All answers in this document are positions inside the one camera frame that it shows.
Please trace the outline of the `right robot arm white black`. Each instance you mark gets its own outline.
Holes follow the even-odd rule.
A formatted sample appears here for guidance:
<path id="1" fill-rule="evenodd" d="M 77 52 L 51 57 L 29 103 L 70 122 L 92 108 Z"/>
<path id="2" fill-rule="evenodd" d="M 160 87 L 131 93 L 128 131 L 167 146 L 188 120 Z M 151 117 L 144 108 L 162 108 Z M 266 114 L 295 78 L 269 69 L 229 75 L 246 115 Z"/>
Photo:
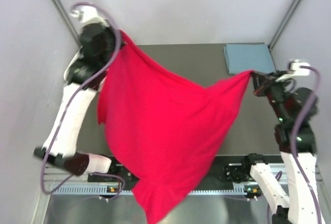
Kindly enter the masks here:
<path id="1" fill-rule="evenodd" d="M 325 223 L 318 199 L 317 145 L 310 119 L 317 114 L 321 76 L 313 67 L 252 74 L 254 95 L 267 97 L 279 124 L 275 138 L 284 163 L 289 192 L 273 176 L 263 155 L 245 156 L 242 176 L 255 180 L 272 212 L 272 223 Z"/>

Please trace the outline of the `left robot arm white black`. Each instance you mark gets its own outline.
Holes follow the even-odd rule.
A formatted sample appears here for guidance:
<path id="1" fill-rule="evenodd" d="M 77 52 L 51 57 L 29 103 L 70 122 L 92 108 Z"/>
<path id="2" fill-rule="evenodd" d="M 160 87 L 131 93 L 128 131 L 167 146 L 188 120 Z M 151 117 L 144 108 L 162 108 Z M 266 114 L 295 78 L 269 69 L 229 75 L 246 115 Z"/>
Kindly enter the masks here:
<path id="1" fill-rule="evenodd" d="M 67 68 L 62 103 L 49 137 L 34 156 L 80 176 L 99 173 L 106 181 L 117 176 L 111 159 L 77 152 L 77 140 L 90 103 L 102 89 L 107 69 L 121 48 L 121 35 L 101 22 L 87 24 L 80 34 L 81 47 Z"/>

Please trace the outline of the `red t shirt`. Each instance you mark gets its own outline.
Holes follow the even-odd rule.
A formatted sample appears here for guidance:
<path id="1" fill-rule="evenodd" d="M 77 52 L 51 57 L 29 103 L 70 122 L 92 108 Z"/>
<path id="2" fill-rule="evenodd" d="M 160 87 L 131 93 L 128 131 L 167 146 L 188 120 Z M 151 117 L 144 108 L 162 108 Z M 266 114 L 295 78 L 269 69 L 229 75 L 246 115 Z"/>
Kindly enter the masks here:
<path id="1" fill-rule="evenodd" d="M 202 87 L 157 64 L 126 34 L 122 39 L 97 118 L 113 155 L 138 178 L 132 192 L 147 222 L 158 223 L 209 171 L 251 71 Z"/>

